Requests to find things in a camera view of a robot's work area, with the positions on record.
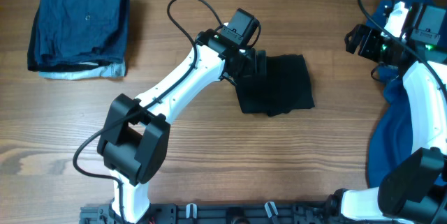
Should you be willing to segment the black polo shirt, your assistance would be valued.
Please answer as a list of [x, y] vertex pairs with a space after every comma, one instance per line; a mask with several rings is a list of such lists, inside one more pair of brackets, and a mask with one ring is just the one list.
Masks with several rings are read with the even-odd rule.
[[245, 114], [274, 117], [315, 106], [309, 72], [301, 54], [267, 57], [266, 75], [239, 79], [235, 90]]

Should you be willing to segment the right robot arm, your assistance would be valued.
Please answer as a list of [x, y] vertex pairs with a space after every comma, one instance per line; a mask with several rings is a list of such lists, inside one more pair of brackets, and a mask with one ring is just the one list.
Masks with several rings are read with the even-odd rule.
[[369, 180], [363, 191], [340, 189], [321, 211], [326, 223], [446, 222], [446, 62], [408, 57], [401, 77], [402, 105], [392, 116], [411, 122], [409, 130], [386, 124], [375, 134], [385, 143], [371, 147], [369, 157], [393, 160], [395, 167]]

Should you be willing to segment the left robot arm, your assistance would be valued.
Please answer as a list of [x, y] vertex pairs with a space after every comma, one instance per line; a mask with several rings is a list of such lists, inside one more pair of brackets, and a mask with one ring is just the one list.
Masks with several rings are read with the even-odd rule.
[[166, 158], [170, 127], [182, 110], [213, 82], [265, 77], [266, 70], [265, 51], [242, 49], [209, 29], [157, 85], [135, 98], [120, 94], [113, 100], [97, 152], [116, 178], [111, 207], [120, 223], [139, 223], [149, 210], [149, 181]]

